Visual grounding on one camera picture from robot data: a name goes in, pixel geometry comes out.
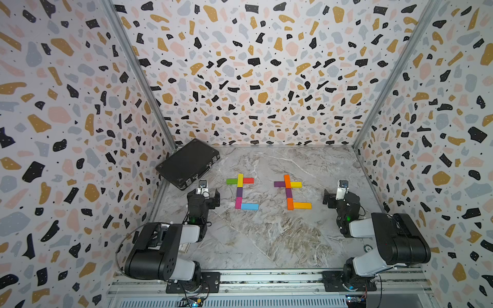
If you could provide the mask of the green block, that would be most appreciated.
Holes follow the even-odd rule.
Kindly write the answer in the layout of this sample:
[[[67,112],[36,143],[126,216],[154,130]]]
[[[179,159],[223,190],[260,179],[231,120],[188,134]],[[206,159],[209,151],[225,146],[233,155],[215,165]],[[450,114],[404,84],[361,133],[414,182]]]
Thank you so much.
[[[226,180],[227,185],[234,185],[236,186],[238,184],[237,178],[228,178]]]

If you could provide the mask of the amber long block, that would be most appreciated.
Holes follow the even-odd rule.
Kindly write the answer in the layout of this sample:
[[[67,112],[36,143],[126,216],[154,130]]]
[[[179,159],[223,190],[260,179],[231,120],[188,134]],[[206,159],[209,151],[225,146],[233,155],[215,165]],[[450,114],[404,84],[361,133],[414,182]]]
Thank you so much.
[[[312,209],[312,204],[311,203],[294,202],[293,207],[294,207],[294,209]]]

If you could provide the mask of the magenta block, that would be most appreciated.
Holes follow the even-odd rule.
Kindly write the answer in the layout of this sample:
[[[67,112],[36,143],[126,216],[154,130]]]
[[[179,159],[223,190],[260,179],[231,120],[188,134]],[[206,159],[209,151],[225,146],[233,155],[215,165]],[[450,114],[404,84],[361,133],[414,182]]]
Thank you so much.
[[[236,198],[235,209],[241,209],[242,201],[243,201],[242,197]]]

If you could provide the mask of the orange short block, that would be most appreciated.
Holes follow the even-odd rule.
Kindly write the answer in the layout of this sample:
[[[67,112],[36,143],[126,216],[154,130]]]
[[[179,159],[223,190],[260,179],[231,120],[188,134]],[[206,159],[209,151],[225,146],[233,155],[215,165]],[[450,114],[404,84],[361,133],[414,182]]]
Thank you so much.
[[[287,209],[294,210],[293,198],[287,198],[286,201],[287,201]]]

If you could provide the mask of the light blue long block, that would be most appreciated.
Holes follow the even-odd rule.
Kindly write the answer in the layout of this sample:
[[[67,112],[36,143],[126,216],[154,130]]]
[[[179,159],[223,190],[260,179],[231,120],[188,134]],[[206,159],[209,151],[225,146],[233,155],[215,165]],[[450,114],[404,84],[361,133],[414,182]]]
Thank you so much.
[[[241,204],[242,210],[259,210],[258,204]]]

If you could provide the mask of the yellow long block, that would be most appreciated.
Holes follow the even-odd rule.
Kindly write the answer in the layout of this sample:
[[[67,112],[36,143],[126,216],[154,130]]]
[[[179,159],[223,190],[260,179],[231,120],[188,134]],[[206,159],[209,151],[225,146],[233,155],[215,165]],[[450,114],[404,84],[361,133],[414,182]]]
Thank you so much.
[[[237,187],[243,188],[243,184],[244,184],[244,175],[240,173],[237,177]]]

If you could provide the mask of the orange long block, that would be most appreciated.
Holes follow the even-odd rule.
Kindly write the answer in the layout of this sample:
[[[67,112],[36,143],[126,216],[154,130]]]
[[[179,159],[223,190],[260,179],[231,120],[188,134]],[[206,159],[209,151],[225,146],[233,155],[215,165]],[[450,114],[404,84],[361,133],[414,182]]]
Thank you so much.
[[[292,186],[291,186],[291,178],[290,178],[290,176],[289,175],[285,175],[284,176],[284,180],[285,180],[285,187],[287,189],[291,189]]]

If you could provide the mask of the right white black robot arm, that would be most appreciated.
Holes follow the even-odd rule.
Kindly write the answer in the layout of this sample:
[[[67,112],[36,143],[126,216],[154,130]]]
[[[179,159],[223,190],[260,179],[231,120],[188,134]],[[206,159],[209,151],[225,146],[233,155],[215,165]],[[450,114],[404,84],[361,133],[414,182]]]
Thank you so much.
[[[408,214],[372,213],[361,218],[360,198],[346,187],[336,193],[324,191],[322,203],[337,211],[336,224],[344,237],[376,240],[376,248],[349,258],[341,271],[322,273],[326,291],[375,291],[378,274],[430,261],[431,248]]]

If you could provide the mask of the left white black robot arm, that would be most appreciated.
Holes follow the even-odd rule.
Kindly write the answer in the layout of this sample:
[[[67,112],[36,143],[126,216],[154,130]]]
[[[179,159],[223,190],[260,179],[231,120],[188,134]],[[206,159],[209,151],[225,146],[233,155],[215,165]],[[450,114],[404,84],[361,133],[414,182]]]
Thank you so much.
[[[211,209],[220,206],[220,193],[202,189],[187,194],[187,214],[182,223],[151,222],[143,225],[123,273],[138,280],[172,282],[185,293],[205,291],[207,281],[200,263],[179,257],[180,246],[201,242],[209,226]]]

